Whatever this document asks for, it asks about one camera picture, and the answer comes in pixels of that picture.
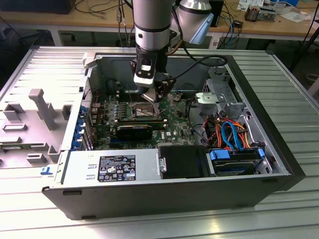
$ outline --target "motherboard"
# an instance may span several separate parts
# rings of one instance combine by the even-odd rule
[[[97,94],[91,106],[95,150],[194,145],[185,111],[188,99],[169,94],[150,103],[137,94]]]

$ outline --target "papers on desk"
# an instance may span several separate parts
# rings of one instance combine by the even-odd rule
[[[264,0],[240,0],[237,6],[237,10],[247,11],[248,6],[263,6]]]
[[[290,20],[290,21],[294,21],[294,22],[301,22],[305,19],[305,16],[302,15],[302,14],[299,14],[299,13],[296,13],[296,12],[288,12],[288,13],[285,13],[283,15],[281,15],[282,17]]]

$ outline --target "power supply label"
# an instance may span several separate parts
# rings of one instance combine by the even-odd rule
[[[99,182],[136,180],[135,155],[100,157]]]

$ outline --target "blue cable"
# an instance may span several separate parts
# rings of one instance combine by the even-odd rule
[[[231,34],[230,34],[230,39],[229,39],[228,46],[227,46],[227,49],[229,49],[230,43],[231,43],[231,41],[233,40],[233,33],[234,33],[233,24],[231,24],[231,21],[230,21],[229,18],[227,18],[227,17],[225,17],[225,16],[221,16],[221,18],[227,20],[227,21],[229,22],[229,25],[230,25]]]
[[[221,135],[223,137],[224,142],[231,148],[231,150],[235,150],[234,146],[227,140],[226,134],[225,134],[225,130],[226,130],[226,126],[230,125],[231,129],[233,130],[233,135],[234,135],[234,141],[236,144],[236,148],[238,148],[240,151],[244,150],[243,146],[241,146],[240,140],[237,137],[237,132],[236,132],[236,128],[233,125],[233,123],[231,122],[225,122],[223,123],[222,127],[221,127]]]

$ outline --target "green circuit board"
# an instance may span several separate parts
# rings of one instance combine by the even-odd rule
[[[156,148],[161,145],[194,145],[193,133],[190,130],[185,109],[187,100],[176,95],[168,95],[158,104],[140,101],[133,97],[132,101],[114,96],[100,96],[93,104],[93,127],[96,130],[97,141],[95,150],[107,149],[144,149]],[[139,111],[140,106],[148,106],[149,111]],[[116,130],[125,122],[134,124],[165,127],[153,130],[149,140],[118,140]]]

